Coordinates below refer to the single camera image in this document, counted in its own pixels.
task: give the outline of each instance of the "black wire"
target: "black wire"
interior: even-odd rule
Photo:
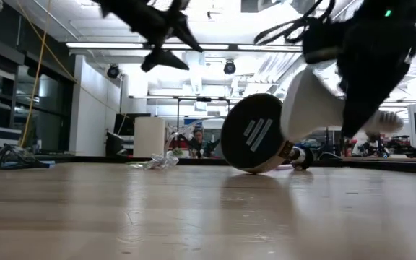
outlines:
[[[320,17],[310,17],[316,10],[317,7],[322,3],[323,0],[318,0],[301,18],[294,19],[289,22],[284,22],[280,25],[276,25],[274,27],[269,28],[268,30],[260,32],[255,38],[254,38],[254,44],[255,45],[266,45],[269,44],[276,39],[280,37],[284,37],[285,41],[288,43],[298,43],[303,40],[304,32],[307,30],[309,26],[316,23],[325,23],[330,21],[330,14],[333,11],[333,8],[335,7],[336,0],[330,0],[329,6],[325,10],[325,12]],[[282,32],[276,34],[275,36],[271,37],[270,39],[263,40],[268,34],[279,30],[280,28],[290,25],[288,28],[284,29]],[[303,31],[299,36],[295,38],[290,38],[292,33],[294,33],[297,29],[303,27]]]

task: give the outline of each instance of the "ceiling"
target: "ceiling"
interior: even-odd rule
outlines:
[[[14,7],[20,8],[19,1],[30,19],[39,27],[45,27],[48,0],[4,0]],[[277,23],[293,20],[299,17],[290,5],[292,0],[278,4],[257,13],[244,13],[241,11],[241,2],[249,0],[191,0],[187,10],[189,27],[200,43],[236,43],[252,44],[257,33]],[[158,9],[166,9],[171,0],[156,0]],[[335,19],[348,19],[358,8],[362,0],[337,0],[333,11]],[[207,11],[212,13],[209,19]],[[129,31],[129,26],[117,17],[110,15],[106,19],[100,16],[96,6],[91,6],[89,0],[55,0],[51,3],[51,22],[48,33],[61,42],[126,42],[141,43],[142,37]],[[175,51],[177,56],[184,59],[185,51]],[[106,68],[110,63],[126,64],[129,62],[141,63],[148,51],[144,50],[87,50],[84,52],[93,66]],[[252,92],[269,91],[276,95],[286,93],[286,87],[275,87],[293,77],[299,68],[303,67],[300,55],[294,53],[254,53],[254,52],[227,52],[210,51],[204,54],[204,62],[198,63],[196,77],[193,72],[178,71],[171,68],[157,67],[149,74],[149,92],[174,92],[175,88],[186,88],[200,81],[204,89],[213,89],[219,95],[226,92],[226,88],[237,92],[231,95],[247,95]],[[232,59],[237,66],[233,76],[225,76],[222,68],[226,60]],[[317,72],[327,81],[333,91],[338,92],[334,65],[323,64]],[[393,93],[398,99],[416,98],[416,58],[410,72],[399,89]]]

